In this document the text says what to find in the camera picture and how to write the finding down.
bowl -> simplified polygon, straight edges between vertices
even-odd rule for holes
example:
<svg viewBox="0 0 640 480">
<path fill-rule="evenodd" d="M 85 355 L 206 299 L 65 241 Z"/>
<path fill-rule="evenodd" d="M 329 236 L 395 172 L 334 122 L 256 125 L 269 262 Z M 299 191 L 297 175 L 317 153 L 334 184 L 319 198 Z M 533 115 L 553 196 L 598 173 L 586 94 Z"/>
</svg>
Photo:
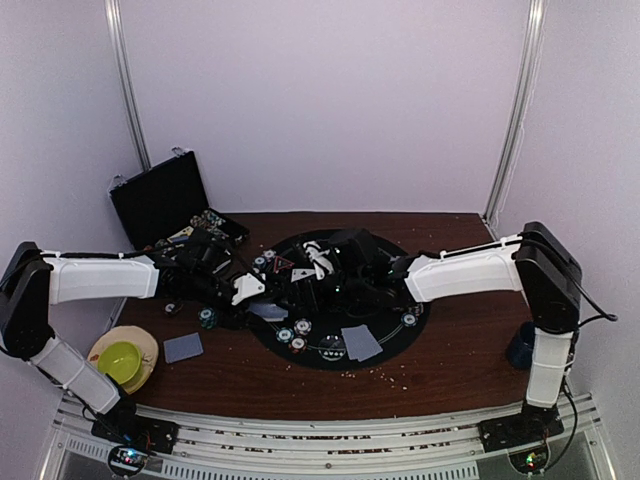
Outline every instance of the bowl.
<svg viewBox="0 0 640 480">
<path fill-rule="evenodd" d="M 120 385 L 136 376 L 142 364 L 140 349 L 130 342 L 109 345 L 98 359 L 98 371 L 109 374 Z"/>
</svg>

wooden table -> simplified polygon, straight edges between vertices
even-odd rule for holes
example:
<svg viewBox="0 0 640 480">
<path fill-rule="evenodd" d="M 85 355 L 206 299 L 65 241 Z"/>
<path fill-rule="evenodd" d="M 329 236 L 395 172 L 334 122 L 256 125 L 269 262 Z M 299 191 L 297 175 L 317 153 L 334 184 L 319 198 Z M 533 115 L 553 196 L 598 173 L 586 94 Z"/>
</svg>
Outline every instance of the wooden table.
<svg viewBox="0 0 640 480">
<path fill-rule="evenodd" d="M 251 230 L 246 258 L 292 234 L 360 226 L 409 253 L 457 249 L 490 241 L 477 215 L 395 213 L 282 213 L 232 215 Z M 162 343 L 199 332 L 200 357 L 172 365 L 158 360 L 134 395 L 145 405 L 244 418 L 356 420 L 430 415 L 521 400 L 528 373 L 513 370 L 504 351 L 529 319 L 519 293 L 491 292 L 433 303 L 427 326 L 405 352 L 373 369 L 311 370 L 268 351 L 250 331 L 204 331 L 198 304 L 177 317 L 160 300 L 129 300 L 121 325 L 138 325 Z"/>
</svg>

black case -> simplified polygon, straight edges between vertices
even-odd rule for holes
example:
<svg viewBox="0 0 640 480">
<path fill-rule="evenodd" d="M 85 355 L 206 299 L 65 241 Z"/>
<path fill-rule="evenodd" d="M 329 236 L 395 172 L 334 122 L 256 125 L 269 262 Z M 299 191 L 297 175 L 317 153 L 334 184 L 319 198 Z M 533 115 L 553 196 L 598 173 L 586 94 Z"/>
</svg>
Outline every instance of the black case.
<svg viewBox="0 0 640 480">
<path fill-rule="evenodd" d="M 109 192 L 122 226 L 136 250 L 154 246 L 189 226 L 195 215 L 213 210 L 225 222 L 218 228 L 236 245 L 249 230 L 209 206 L 193 152 L 187 152 L 130 178 Z"/>
</svg>

dark blue cup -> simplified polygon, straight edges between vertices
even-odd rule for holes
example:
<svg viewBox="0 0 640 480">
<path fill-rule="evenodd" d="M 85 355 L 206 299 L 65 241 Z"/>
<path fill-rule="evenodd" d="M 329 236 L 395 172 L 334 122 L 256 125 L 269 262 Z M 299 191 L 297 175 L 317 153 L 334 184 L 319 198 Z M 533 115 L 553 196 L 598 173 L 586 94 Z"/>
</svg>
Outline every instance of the dark blue cup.
<svg viewBox="0 0 640 480">
<path fill-rule="evenodd" d="M 507 347 L 507 360 L 513 368 L 529 370 L 533 361 L 533 342 L 536 338 L 536 327 L 533 322 L 520 325 Z"/>
</svg>

